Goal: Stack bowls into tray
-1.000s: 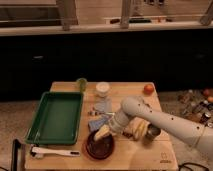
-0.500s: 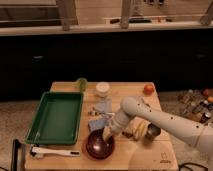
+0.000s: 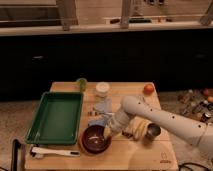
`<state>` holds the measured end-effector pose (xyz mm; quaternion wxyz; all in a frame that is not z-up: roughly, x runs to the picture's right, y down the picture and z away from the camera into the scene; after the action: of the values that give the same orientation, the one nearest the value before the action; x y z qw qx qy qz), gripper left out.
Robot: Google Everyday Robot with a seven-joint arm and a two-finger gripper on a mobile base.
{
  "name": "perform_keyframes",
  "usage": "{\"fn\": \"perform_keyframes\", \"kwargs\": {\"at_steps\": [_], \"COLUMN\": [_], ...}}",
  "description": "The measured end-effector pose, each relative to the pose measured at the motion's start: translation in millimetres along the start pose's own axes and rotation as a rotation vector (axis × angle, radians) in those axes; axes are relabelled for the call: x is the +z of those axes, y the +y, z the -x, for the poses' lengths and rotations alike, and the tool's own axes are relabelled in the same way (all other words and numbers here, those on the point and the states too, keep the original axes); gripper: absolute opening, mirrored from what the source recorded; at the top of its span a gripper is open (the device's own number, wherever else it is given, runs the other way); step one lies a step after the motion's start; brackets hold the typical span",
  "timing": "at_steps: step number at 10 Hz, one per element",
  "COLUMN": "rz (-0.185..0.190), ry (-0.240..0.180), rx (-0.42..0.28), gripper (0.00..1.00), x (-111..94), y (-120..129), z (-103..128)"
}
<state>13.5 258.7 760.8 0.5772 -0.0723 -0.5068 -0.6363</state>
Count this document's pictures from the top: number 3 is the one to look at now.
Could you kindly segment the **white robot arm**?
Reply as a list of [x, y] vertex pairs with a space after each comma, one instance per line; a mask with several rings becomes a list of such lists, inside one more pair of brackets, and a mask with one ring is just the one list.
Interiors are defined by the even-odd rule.
[[136, 96], [124, 96], [120, 108], [107, 121], [105, 136], [122, 132], [135, 117], [147, 119], [213, 158], [213, 124], [203, 123], [150, 106]]

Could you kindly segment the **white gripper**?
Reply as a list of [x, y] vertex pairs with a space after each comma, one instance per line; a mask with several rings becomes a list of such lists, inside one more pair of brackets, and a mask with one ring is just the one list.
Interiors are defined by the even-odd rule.
[[109, 120], [109, 127], [103, 132], [105, 139], [111, 138], [113, 134], [122, 132], [132, 120], [132, 116], [124, 111], [117, 111]]

